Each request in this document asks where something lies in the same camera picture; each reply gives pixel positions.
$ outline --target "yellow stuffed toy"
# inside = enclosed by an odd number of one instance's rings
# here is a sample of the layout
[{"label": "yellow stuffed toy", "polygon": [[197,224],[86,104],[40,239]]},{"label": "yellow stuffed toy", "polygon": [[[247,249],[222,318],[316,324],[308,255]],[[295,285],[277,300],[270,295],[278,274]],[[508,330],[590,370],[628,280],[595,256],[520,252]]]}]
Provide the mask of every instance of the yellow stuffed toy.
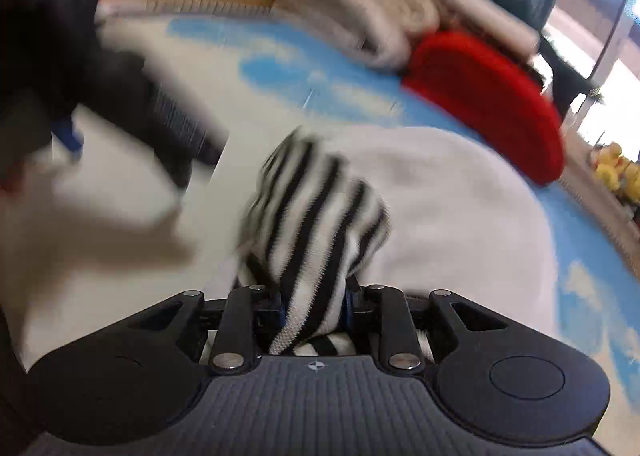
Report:
[{"label": "yellow stuffed toy", "polygon": [[622,170],[618,171],[617,168],[619,164],[625,163],[623,161],[621,162],[621,154],[622,147],[612,142],[609,146],[594,151],[591,157],[593,166],[595,167],[596,178],[601,180],[612,192],[620,190],[620,174]]},{"label": "yellow stuffed toy", "polygon": [[618,158],[618,162],[614,166],[614,169],[618,173],[618,176],[622,176],[622,173],[626,171],[629,165],[631,165],[631,160],[626,156],[620,156]]},{"label": "yellow stuffed toy", "polygon": [[640,203],[640,165],[631,163],[622,175],[625,196],[634,203]]}]

